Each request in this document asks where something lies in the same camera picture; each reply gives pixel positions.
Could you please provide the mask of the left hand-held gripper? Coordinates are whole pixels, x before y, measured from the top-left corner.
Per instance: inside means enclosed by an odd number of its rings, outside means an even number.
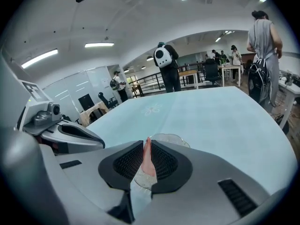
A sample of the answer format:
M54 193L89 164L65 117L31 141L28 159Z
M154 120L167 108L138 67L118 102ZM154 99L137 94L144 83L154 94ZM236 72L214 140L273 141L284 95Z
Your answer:
M62 121L40 127L34 125L34 116L46 111L49 103L54 101L37 84L18 79L0 55L0 128L15 128L32 136L42 134ZM58 125L58 130L66 135L97 135L73 123Z

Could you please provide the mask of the light blue flowered tablecloth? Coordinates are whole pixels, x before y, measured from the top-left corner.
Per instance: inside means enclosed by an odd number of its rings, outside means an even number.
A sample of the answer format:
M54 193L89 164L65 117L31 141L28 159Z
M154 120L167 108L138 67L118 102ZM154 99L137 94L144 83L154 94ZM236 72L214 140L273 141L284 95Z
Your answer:
M154 134L181 137L191 148L227 160L273 194L298 168L292 146L274 119L236 87L164 93L129 99L88 129L106 147Z

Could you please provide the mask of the white backpack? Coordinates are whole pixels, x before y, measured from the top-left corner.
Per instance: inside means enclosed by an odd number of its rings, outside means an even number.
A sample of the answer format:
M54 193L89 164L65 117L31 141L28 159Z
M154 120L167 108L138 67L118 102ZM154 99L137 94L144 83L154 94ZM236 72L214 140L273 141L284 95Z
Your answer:
M173 61L172 55L165 48L165 45L157 48L154 52L154 58L159 68L164 68L170 65Z

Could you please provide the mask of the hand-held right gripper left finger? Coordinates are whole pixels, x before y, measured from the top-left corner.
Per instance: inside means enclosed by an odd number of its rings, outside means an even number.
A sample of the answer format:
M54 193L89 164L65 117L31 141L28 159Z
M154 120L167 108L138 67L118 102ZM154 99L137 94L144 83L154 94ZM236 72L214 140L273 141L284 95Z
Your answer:
M131 182L143 160L143 141L56 156L38 150L38 196L55 225L130 225Z

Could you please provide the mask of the black metal railing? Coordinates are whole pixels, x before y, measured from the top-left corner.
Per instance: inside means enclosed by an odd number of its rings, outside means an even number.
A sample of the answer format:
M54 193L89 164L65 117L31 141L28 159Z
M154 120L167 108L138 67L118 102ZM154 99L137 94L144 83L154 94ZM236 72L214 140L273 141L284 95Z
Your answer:
M187 70L196 70L198 72L199 88L211 85L211 82L205 80L204 63L187 64L178 67L178 72ZM165 91L165 85L160 72L148 75L140 79L134 79L129 84L129 89L133 97L143 97L149 94ZM182 89L195 88L194 77L192 75L180 78L180 85Z

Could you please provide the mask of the white table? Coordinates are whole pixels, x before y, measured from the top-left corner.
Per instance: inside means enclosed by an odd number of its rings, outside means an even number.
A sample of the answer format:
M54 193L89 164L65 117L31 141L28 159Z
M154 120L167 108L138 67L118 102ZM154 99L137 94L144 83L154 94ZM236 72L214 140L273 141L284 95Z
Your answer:
M235 66L235 65L220 65L218 66L218 69L221 69L222 71L222 86L225 86L225 70L233 70L238 69L238 87L241 85L241 67Z

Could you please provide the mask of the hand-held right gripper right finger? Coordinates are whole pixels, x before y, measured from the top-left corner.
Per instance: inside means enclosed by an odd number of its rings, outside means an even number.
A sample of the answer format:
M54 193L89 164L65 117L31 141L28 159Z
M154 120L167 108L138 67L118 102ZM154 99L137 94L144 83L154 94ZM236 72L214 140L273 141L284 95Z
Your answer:
M221 157L153 140L158 181L135 225L262 225L286 193L268 193Z

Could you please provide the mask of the black office chair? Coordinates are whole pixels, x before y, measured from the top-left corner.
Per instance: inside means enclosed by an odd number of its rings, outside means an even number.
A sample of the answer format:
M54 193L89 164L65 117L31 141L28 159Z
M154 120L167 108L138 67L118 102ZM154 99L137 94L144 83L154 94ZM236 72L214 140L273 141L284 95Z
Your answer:
M204 64L205 80L212 83L213 87L220 86L219 81L222 79L218 72L218 64L214 59L207 59Z
M100 92L98 94L98 97L100 98L101 101L104 102L105 106L108 108L108 109L113 109L115 108L116 106L118 106L118 101L117 100L114 100L114 98L111 98L109 100L107 100L105 97L104 97L104 94L102 92Z

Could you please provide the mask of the black monitor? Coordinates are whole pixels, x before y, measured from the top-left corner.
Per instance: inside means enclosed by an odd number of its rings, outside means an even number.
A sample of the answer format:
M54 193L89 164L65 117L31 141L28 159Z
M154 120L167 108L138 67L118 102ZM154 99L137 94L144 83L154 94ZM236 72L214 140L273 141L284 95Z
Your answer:
M92 108L95 104L89 94L86 94L78 99L84 111Z

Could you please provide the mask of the frosted glass partition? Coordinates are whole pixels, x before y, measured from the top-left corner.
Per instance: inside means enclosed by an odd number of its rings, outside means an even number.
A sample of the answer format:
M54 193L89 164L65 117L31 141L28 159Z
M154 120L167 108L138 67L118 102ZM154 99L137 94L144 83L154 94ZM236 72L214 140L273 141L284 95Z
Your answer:
M60 79L44 88L44 92L55 103L60 104L60 112L63 115L69 117L72 122L83 125L81 113L85 108L80 101L86 103L90 99L96 105L102 101L98 97L100 92L105 99L115 100L109 85L110 80L107 67L96 67Z

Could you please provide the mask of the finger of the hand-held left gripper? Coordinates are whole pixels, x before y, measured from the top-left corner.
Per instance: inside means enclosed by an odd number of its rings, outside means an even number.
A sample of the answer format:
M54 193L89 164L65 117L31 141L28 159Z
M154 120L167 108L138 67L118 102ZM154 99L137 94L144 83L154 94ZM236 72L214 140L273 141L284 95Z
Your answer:
M47 130L41 134L41 139L59 154L83 153L105 148L105 143L101 138L90 134L82 136L62 133L58 130L54 132Z

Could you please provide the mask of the black backpack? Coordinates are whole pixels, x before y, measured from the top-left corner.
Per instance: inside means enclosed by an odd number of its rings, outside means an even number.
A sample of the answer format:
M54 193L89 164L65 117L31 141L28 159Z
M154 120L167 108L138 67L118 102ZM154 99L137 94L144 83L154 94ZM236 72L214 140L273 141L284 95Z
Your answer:
M252 63L248 71L248 94L260 106L271 102L271 79L265 59Z

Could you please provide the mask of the wooden top table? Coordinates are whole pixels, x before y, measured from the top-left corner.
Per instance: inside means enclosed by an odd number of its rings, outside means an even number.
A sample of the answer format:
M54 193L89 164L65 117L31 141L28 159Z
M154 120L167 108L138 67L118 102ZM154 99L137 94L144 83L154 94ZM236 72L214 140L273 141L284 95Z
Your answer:
M185 77L192 75L194 77L194 87L198 90L199 83L198 83L198 72L196 70L187 70L183 72L179 72L179 77Z

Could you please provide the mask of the white desk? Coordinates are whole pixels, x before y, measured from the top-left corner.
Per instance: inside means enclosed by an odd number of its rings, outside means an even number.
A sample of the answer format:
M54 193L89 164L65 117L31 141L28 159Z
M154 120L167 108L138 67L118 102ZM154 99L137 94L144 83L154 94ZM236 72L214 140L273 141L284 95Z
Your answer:
M297 86L294 83L291 83L291 85L288 85L287 82L287 76L284 75L281 77L279 80L279 86L284 89L286 92L286 98L285 98L285 103L283 107L283 117L282 120L279 124L280 128L283 129L292 110L293 103L295 101L295 98L300 98L300 87Z

